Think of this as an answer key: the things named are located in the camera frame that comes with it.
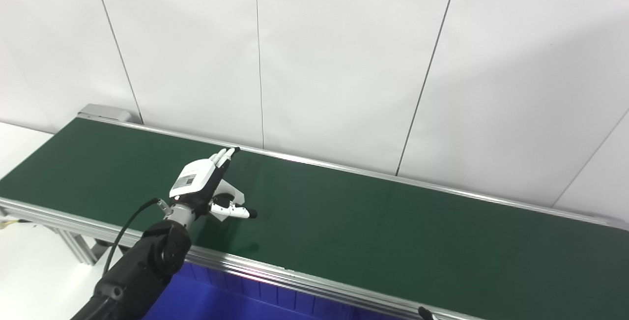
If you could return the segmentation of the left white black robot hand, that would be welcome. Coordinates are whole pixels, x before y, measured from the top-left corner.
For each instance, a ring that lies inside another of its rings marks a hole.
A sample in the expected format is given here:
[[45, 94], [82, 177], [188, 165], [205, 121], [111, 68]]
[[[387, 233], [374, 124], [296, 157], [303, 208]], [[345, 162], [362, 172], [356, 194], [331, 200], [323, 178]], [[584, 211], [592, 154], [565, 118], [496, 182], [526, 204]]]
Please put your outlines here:
[[239, 147], [222, 149], [184, 166], [169, 192], [171, 210], [167, 218], [185, 227], [208, 214], [218, 221], [257, 218], [257, 211], [244, 206], [244, 193], [225, 180], [233, 155], [238, 152]]

